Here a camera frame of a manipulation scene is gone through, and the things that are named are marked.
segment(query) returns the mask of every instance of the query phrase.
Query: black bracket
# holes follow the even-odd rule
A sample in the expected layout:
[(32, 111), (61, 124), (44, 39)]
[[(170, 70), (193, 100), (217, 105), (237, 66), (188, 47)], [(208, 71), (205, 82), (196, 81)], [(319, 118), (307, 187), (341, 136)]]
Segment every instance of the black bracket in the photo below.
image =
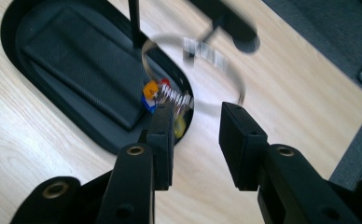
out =
[(259, 38), (254, 23), (237, 15), (222, 1), (189, 0), (189, 2), (212, 20), (213, 30), (202, 39), (203, 42), (207, 41), (216, 28), (221, 27), (232, 37), (239, 51), (251, 53), (259, 48)]
[(174, 105), (160, 105), (140, 142), (124, 147), (114, 170), (84, 186), (59, 176), (40, 184), (11, 223), (153, 223), (155, 190), (172, 184)]
[(219, 144), (239, 190), (258, 190), (266, 223), (361, 223), (362, 181), (354, 191), (324, 180), (293, 147), (271, 145), (238, 105), (223, 103)]

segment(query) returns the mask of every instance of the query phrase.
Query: black rod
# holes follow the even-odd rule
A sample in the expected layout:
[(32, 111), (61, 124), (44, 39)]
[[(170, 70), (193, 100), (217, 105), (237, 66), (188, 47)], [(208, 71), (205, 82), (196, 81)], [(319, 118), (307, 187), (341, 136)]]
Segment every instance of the black rod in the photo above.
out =
[(129, 0), (129, 13), (132, 26), (132, 45), (135, 48), (143, 46), (140, 30), (140, 9), (138, 0)]

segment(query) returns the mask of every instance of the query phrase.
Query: light wood grain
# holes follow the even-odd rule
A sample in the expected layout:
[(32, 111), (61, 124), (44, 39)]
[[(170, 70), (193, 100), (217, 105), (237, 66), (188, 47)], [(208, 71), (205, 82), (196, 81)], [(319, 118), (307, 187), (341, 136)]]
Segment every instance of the light wood grain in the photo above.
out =
[[(128, 16), (126, 0), (110, 1)], [(242, 54), (223, 32), (210, 44), (244, 76), (244, 107), (271, 143), (298, 148), (328, 178), (362, 124), (362, 90), (258, 0), (228, 0), (252, 20), (260, 38)], [(0, 22), (8, 0), (0, 1)], [(140, 1), (143, 32), (200, 36), (210, 22), (183, 0)], [(165, 48), (186, 72), (197, 99), (191, 126), (174, 152), (174, 185), (156, 193), (157, 223), (260, 223), (255, 192), (239, 192), (217, 144), (222, 101), (237, 100), (224, 74), (205, 62), (191, 68), (179, 49)], [(14, 68), (0, 43), (0, 223), (8, 223), (41, 182), (71, 175), (82, 184), (116, 160), (93, 143)]]

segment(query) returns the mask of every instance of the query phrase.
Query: black plastic part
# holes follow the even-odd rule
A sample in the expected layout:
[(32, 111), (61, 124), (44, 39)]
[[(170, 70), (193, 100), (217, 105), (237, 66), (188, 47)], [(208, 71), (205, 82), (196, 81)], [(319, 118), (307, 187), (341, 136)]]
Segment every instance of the black plastic part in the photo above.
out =
[(285, 208), (269, 178), (259, 186), (258, 204), (265, 223), (284, 223)]
[(117, 158), (95, 223), (153, 223), (153, 154), (132, 144)]
[(78, 198), (80, 210), (73, 218), (74, 223), (95, 222), (111, 175), (112, 171), (109, 171), (80, 187)]
[(80, 212), (76, 203), (79, 187), (79, 181), (68, 176), (43, 182), (22, 203), (11, 223), (74, 223)]
[(219, 144), (239, 190), (258, 189), (258, 167), (267, 141), (268, 135), (244, 108), (222, 103)]
[[(137, 13), (138, 6), (131, 10)], [(117, 154), (137, 141), (152, 117), (140, 102), (147, 75), (132, 30), (138, 24), (105, 0), (15, 0), (3, 18), (1, 41), (24, 76), (93, 141)], [(159, 77), (192, 94), (184, 73), (161, 50), (148, 56)], [(185, 115), (187, 126), (192, 113)]]
[(225, 30), (238, 50), (251, 53), (259, 48), (260, 42), (253, 24), (243, 20), (223, 2), (212, 0), (208, 4), (206, 0), (189, 1), (213, 21), (213, 30), (218, 26)]
[[(275, 189), (285, 210), (284, 223), (360, 223), (327, 181), (293, 147), (271, 145), (262, 169), (259, 185), (263, 198), (258, 201), (264, 201), (266, 205), (259, 205), (262, 210), (267, 209), (272, 198), (265, 194), (265, 189)], [(273, 217), (264, 219), (268, 223), (277, 220)]]
[(173, 179), (173, 103), (158, 106), (146, 134), (146, 143), (154, 150), (155, 190), (167, 190)]
[(135, 48), (141, 48), (146, 38), (140, 30), (140, 7), (139, 0), (129, 0), (129, 14), (132, 27), (132, 44)]

